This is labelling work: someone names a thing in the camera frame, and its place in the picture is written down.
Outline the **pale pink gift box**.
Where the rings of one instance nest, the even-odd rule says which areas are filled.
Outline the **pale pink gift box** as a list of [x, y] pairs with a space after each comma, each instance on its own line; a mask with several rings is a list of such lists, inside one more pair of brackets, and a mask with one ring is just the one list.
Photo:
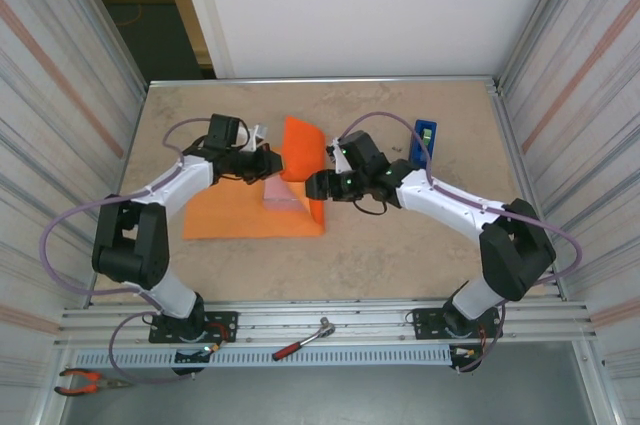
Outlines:
[[287, 182], [280, 176], [265, 181], [263, 206], [267, 210], [282, 212], [309, 212], [310, 205], [302, 182]]

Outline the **blue tape dispenser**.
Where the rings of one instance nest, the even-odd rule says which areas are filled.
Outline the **blue tape dispenser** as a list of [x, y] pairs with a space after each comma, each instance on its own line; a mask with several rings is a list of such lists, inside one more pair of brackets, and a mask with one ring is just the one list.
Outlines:
[[[433, 131], [432, 138], [428, 143], [425, 143], [422, 140], [422, 130], [425, 128], [429, 128]], [[433, 151], [436, 142], [436, 131], [437, 131], [437, 123], [428, 120], [417, 120], [414, 124], [415, 133], [420, 137], [421, 141], [424, 143], [426, 150], [429, 153], [429, 158], [433, 158]], [[424, 168], [426, 165], [426, 158], [424, 154], [424, 150], [418, 144], [418, 141], [414, 136], [411, 136], [410, 148], [409, 148], [409, 161]]]

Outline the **tan wooden door jamb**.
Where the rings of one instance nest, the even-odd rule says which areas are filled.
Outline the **tan wooden door jamb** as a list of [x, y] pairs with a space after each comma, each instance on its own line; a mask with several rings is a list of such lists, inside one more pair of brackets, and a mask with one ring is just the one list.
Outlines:
[[174, 0], [198, 64], [213, 69], [202, 29], [192, 0]]

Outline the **aluminium table edge rail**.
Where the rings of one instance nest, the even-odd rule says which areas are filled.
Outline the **aluminium table edge rail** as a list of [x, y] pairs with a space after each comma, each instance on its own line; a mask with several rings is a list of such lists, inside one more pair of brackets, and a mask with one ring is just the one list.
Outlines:
[[496, 88], [497, 81], [489, 75], [425, 75], [425, 76], [369, 76], [369, 77], [296, 77], [210, 80], [154, 80], [149, 88], [172, 88], [210, 85], [273, 85], [273, 84], [341, 84], [341, 83], [427, 83], [480, 82], [486, 88]]

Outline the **aluminium corner post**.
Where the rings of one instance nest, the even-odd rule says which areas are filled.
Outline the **aluminium corner post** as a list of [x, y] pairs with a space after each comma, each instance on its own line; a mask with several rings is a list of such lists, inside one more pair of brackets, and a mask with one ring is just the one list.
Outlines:
[[100, 9], [106, 20], [106, 30], [113, 38], [114, 47], [121, 55], [119, 61], [128, 73], [144, 83], [148, 83], [148, 73], [142, 66], [143, 40], [142, 17], [144, 12], [142, 4], [108, 5], [100, 0]]
[[509, 88], [530, 54], [544, 24], [551, 14], [555, 0], [538, 0], [526, 25], [516, 41], [509, 58], [496, 75], [494, 83], [499, 94]]

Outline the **aluminium mounting rail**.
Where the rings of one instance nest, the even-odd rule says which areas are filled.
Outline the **aluminium mounting rail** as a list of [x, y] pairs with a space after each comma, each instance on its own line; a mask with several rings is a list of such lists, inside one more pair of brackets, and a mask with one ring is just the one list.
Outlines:
[[[318, 342], [327, 345], [382, 345], [413, 342], [410, 311], [435, 308], [437, 301], [346, 300], [293, 302], [210, 302], [212, 311], [239, 314], [235, 345], [280, 346], [295, 342], [316, 331], [326, 317], [335, 333]], [[98, 304], [62, 314], [58, 346], [98, 348], [125, 318], [147, 307], [140, 304]], [[596, 338], [594, 325], [581, 302], [556, 297], [534, 297], [506, 306], [503, 340], [509, 342], [581, 341]]]

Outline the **red-handled ratchet wrench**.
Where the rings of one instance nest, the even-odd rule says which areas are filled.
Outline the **red-handled ratchet wrench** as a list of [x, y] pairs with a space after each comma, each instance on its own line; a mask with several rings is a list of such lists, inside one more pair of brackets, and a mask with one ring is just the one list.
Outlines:
[[285, 358], [293, 355], [294, 353], [298, 352], [301, 348], [305, 347], [306, 345], [308, 345], [309, 343], [322, 339], [322, 338], [326, 338], [328, 336], [330, 336], [331, 334], [333, 334], [335, 332], [335, 325], [333, 323], [331, 323], [327, 317], [322, 317], [320, 319], [320, 327], [319, 329], [314, 332], [312, 335], [294, 342], [276, 352], [274, 352], [271, 357], [274, 361], [282, 361]]

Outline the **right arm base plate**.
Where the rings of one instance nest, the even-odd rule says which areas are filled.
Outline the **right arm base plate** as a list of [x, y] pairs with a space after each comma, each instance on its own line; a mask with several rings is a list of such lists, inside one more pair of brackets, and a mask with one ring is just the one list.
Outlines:
[[417, 340], [494, 338], [501, 316], [496, 308], [469, 320], [455, 308], [418, 308], [410, 312]]

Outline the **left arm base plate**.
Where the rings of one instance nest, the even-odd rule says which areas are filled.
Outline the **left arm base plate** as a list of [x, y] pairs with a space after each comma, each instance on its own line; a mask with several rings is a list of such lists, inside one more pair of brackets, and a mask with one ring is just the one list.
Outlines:
[[235, 342], [237, 312], [194, 312], [187, 319], [160, 315], [151, 321], [148, 341], [152, 344]]

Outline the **orange-handled pliers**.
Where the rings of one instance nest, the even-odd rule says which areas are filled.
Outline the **orange-handled pliers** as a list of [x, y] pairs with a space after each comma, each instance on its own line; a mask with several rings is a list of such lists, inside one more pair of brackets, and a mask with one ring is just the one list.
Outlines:
[[59, 373], [60, 377], [79, 377], [85, 384], [78, 387], [56, 386], [54, 392], [64, 397], [78, 397], [94, 394], [101, 390], [122, 389], [132, 386], [132, 383], [121, 379], [106, 378], [101, 373], [81, 368], [69, 368]]

